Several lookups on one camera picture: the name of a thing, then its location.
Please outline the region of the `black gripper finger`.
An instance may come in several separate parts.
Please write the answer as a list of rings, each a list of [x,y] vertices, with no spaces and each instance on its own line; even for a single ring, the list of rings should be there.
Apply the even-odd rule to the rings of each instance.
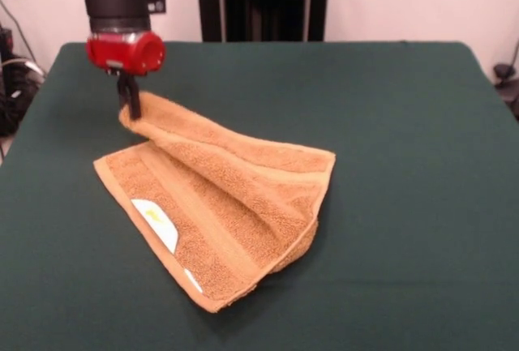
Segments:
[[[123,94],[127,98],[131,120],[141,118],[141,107],[139,101],[139,85],[133,75],[123,76]]]
[[[124,71],[118,72],[117,91],[118,91],[119,108],[122,109],[129,101],[127,74]]]

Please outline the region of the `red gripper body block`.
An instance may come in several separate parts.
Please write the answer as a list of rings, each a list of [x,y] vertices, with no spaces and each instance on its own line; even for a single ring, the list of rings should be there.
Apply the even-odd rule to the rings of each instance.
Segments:
[[[165,43],[154,32],[92,34],[86,51],[90,61],[103,70],[138,76],[158,71],[165,60]]]

